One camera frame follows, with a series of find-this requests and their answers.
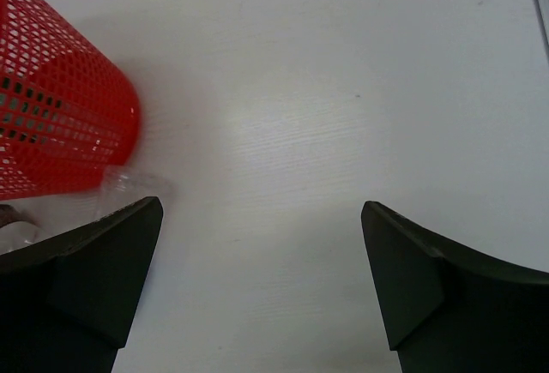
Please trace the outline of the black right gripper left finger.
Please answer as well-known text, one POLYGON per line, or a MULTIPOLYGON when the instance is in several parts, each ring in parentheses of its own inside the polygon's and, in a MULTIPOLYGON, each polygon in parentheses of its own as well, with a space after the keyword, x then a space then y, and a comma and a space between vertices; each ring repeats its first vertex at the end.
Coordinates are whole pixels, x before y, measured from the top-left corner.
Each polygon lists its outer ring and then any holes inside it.
POLYGON ((160 235, 142 198, 1 257, 1 370, 110 372, 126 346, 160 235))

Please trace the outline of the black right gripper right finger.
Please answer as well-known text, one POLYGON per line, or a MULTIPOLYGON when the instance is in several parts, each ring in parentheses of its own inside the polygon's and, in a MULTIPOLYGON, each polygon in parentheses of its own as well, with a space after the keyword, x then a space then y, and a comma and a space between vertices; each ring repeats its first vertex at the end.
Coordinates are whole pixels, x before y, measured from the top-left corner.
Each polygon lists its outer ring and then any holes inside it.
POLYGON ((365 250, 404 372, 546 372, 548 275, 365 203, 365 250))

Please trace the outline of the clear blue-label water bottle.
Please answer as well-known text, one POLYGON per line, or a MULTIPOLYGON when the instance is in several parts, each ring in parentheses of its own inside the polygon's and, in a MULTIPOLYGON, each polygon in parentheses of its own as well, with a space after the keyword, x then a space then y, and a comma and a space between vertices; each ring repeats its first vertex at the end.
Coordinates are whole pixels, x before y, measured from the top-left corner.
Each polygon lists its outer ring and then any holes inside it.
POLYGON ((110 166, 96 190, 2 201, 1 253, 94 222, 147 196, 172 202, 172 183, 133 168, 110 166))

